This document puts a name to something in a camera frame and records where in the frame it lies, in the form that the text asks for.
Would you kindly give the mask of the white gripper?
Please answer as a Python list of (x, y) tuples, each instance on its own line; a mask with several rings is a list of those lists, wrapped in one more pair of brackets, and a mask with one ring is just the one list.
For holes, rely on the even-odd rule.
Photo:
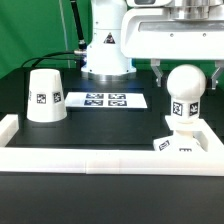
[(151, 59), (158, 87), (160, 60), (217, 60), (207, 88), (215, 90), (224, 73), (224, 0), (127, 0), (121, 51)]

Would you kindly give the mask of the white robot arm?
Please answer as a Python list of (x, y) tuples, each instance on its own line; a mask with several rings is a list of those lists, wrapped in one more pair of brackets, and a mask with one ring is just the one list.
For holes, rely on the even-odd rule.
[(91, 0), (93, 37), (84, 74), (117, 79), (148, 59), (157, 84), (162, 60), (213, 61), (214, 89), (224, 73), (224, 0)]

